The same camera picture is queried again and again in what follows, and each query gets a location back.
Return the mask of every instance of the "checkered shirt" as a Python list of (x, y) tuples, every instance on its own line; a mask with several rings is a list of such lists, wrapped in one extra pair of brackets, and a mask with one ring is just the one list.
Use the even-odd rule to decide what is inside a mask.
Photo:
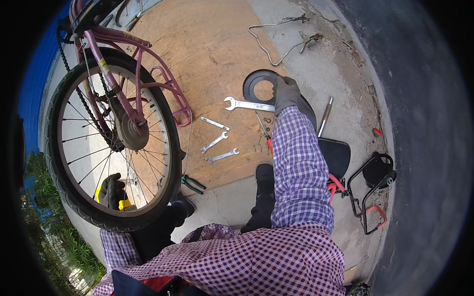
[(328, 166), (311, 122), (288, 107), (273, 128), (272, 229), (239, 234), (206, 225), (197, 242), (164, 248), (139, 265), (128, 233), (100, 231), (108, 273), (93, 295), (113, 292), (114, 269), (135, 279), (180, 276), (210, 295), (344, 295), (344, 255), (331, 240)]

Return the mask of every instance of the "blue wall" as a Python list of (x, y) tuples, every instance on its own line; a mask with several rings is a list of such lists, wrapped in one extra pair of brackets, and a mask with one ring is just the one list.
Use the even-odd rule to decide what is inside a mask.
[(46, 79), (58, 52), (56, 21), (68, 14), (69, 3), (52, 20), (31, 58), (20, 89), (18, 113), (24, 120), (26, 153), (38, 152), (38, 122)]

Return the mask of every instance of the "pliers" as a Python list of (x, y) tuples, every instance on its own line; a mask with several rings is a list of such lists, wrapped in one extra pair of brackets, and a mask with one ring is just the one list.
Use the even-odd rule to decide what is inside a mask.
[(200, 184), (198, 181), (191, 179), (188, 177), (188, 175), (184, 175), (181, 177), (181, 184), (186, 185), (187, 188), (191, 189), (192, 191), (199, 193), (199, 194), (204, 194), (201, 190), (194, 188), (189, 182), (193, 183), (197, 187), (201, 188), (202, 190), (206, 190), (206, 187)]

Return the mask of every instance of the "bicycle wheel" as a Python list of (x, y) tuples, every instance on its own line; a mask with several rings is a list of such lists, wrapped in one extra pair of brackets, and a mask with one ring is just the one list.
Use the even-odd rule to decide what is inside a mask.
[[(124, 94), (135, 101), (136, 60), (111, 48), (101, 48), (101, 52), (116, 81), (124, 81)], [(88, 55), (87, 61), (91, 88), (102, 96), (110, 87), (102, 79), (95, 59)], [(86, 63), (75, 66), (51, 99), (45, 152), (50, 174), (63, 202), (88, 222), (115, 232), (137, 230), (153, 222), (168, 204), (173, 191), (179, 190), (181, 149), (173, 115), (160, 88), (141, 89), (148, 142), (138, 151), (123, 146), (118, 149), (117, 133), (111, 138), (115, 118), (113, 112), (107, 113), (107, 101), (98, 100), (99, 111), (105, 115), (110, 129), (107, 134), (98, 129), (84, 105), (86, 102), (90, 110), (93, 108), (82, 86), (88, 77)], [(155, 81), (144, 67), (140, 79), (142, 83)], [(77, 94), (77, 87), (84, 101)], [(132, 206), (129, 209), (136, 208), (134, 210), (117, 211), (97, 201), (102, 181), (117, 172), (126, 184), (129, 206)]]

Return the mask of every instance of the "pink bicycle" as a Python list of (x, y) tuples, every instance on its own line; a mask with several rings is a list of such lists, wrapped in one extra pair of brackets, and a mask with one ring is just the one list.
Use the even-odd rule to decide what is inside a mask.
[[(120, 3), (72, 0), (69, 18), (58, 27), (68, 73), (49, 105), (46, 160), (68, 206), (96, 226), (128, 232), (152, 222), (179, 190), (184, 153), (176, 126), (192, 118), (171, 71), (148, 41), (99, 26)], [(75, 47), (78, 65), (72, 69), (61, 42)], [(118, 44), (136, 49), (130, 56)], [(141, 65), (143, 53), (160, 65), (147, 71)], [(152, 77), (155, 70), (163, 83)], [(171, 112), (162, 90), (174, 95), (178, 111)], [(117, 172), (128, 201), (113, 210), (97, 196), (102, 180)]]

